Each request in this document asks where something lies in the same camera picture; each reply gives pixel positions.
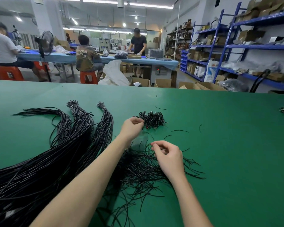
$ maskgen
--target white t-shirt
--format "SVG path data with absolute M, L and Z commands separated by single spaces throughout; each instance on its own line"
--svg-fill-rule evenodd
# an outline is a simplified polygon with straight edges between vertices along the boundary
M 17 49 L 7 36 L 0 33 L 0 63 L 13 63 L 17 61 L 16 55 L 11 50 Z

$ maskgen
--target concrete floor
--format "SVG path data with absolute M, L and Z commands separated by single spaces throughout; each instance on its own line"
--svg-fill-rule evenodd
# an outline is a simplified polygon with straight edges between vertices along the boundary
M 25 68 L 19 68 L 19 70 L 22 72 L 23 78 L 26 81 L 38 81 L 38 78 L 33 74 L 33 72 L 30 69 L 25 69 Z M 75 73 L 75 78 L 72 77 L 71 74 L 71 68 L 69 65 L 65 65 L 65 70 L 66 70 L 66 76 L 67 76 L 67 80 L 65 79 L 65 75 L 63 73 L 62 70 L 60 70 L 60 74 L 59 71 L 54 68 L 53 70 L 50 71 L 50 78 L 52 80 L 52 82 L 54 83 L 80 83 L 80 72 L 78 70 L 76 70 L 76 68 L 74 68 L 74 73 Z M 178 68 L 176 69 L 177 71 L 177 88 L 179 87 L 179 82 L 183 81 L 183 82 L 196 82 L 197 80 L 194 79 L 193 77 L 181 72 Z M 41 75 L 42 77 L 46 78 L 46 73 L 41 71 Z M 128 79 L 128 81 L 131 81 L 131 75 L 133 75 L 133 73 L 125 73 L 124 74 L 125 77 Z

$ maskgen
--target workbench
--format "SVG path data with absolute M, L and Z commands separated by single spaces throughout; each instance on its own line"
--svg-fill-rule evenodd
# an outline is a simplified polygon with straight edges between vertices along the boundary
M 26 60 L 26 61 L 42 61 L 40 54 L 38 53 L 19 53 L 18 57 Z M 114 56 L 108 56 L 108 57 L 101 57 L 101 62 L 103 64 L 108 64 L 110 61 L 115 60 Z M 175 70 L 178 61 L 158 61 L 156 59 L 151 59 L 151 58 L 146 58 L 146 59 L 121 59 L 122 62 L 129 63 L 129 64 L 147 64 L 152 67 L 151 71 L 151 84 L 154 83 L 155 78 L 166 78 L 170 79 L 171 77 L 171 70 Z M 61 63 L 62 64 L 62 69 L 65 74 L 65 78 L 67 80 L 66 72 L 65 72 L 65 67 L 64 64 L 70 64 L 71 66 L 71 71 L 72 71 L 72 76 L 74 76 L 74 69 L 73 69 L 73 64 L 76 63 L 76 56 L 68 56 L 67 53 L 51 53 L 48 56 L 45 56 L 44 58 L 45 62 L 53 62 L 53 63 Z M 160 67 L 165 67 L 167 68 L 162 74 L 156 74 L 156 69 Z
M 198 162 L 201 166 L 193 168 L 207 178 L 188 180 L 215 227 L 284 226 L 284 114 L 279 112 L 284 95 L 0 80 L 0 168 L 48 150 L 53 130 L 53 116 L 11 114 L 38 107 L 71 114 L 66 106 L 71 99 L 93 113 L 95 123 L 102 117 L 96 104 L 104 102 L 114 118 L 113 139 L 125 119 L 161 111 L 168 124 L 147 132 L 155 140 L 172 135 L 166 140 L 181 150 L 190 148 L 183 155 Z M 142 132 L 132 147 L 141 141 L 153 139 Z M 142 212 L 136 200 L 129 208 L 135 226 L 183 226 L 173 189 L 155 186 L 165 197 L 147 196 Z M 117 198 L 114 207 L 123 204 Z M 124 225 L 125 215 L 119 220 Z M 90 226 L 102 226 L 98 222 L 95 214 Z

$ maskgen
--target hand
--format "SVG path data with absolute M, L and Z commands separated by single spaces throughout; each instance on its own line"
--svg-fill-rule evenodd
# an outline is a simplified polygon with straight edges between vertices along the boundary
M 134 138 L 136 138 L 139 135 L 143 126 L 144 126 L 143 119 L 137 117 L 131 117 L 125 120 L 119 135 L 121 137 L 124 137 L 126 141 L 132 141 Z
M 177 146 L 167 141 L 154 141 L 151 145 L 162 171 L 171 183 L 183 176 L 186 178 L 183 154 Z

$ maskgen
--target brown t-shirt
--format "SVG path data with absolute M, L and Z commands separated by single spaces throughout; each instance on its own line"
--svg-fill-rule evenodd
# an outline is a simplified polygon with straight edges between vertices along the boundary
M 79 71 L 92 71 L 93 60 L 100 60 L 99 54 L 88 45 L 80 45 L 76 49 L 76 67 Z

